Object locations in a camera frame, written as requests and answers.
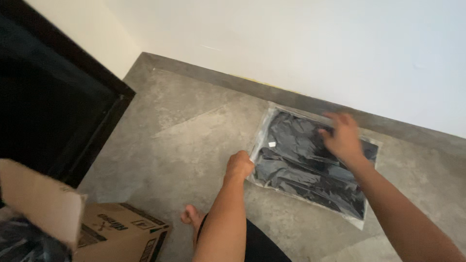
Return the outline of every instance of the white wall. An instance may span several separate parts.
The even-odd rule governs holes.
[[[120,79],[141,54],[141,48],[101,0],[26,1]]]
[[[143,51],[466,138],[464,0],[106,4]]]

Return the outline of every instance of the baseboard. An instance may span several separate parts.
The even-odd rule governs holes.
[[[134,77],[134,75],[138,74],[137,70],[152,70],[152,68],[167,70],[314,114],[321,115],[325,111],[345,111],[352,114],[362,128],[438,149],[449,154],[466,156],[466,139],[464,138],[307,97],[160,55],[141,53],[126,77]]]

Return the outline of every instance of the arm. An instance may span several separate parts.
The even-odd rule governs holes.
[[[232,155],[223,186],[207,216],[194,253],[194,262],[243,262],[246,250],[244,178],[254,169],[246,151]]]
[[[327,113],[334,134],[319,130],[325,146],[354,174],[388,240],[404,262],[464,262],[465,257],[426,215],[379,174],[363,155],[357,123],[349,114]]]

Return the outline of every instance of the gray floor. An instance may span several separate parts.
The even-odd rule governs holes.
[[[160,261],[189,261],[192,230],[179,214],[209,210],[229,156],[252,145],[266,101],[148,65],[125,80],[137,96],[79,190],[173,224]],[[372,131],[377,169],[466,252],[466,162]],[[295,262],[399,261],[369,210],[363,231],[339,215],[245,183],[247,217]]]

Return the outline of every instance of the black pants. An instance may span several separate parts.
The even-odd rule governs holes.
[[[199,239],[207,215],[202,220],[196,241]],[[246,219],[246,254],[245,262],[291,262],[283,251]]]

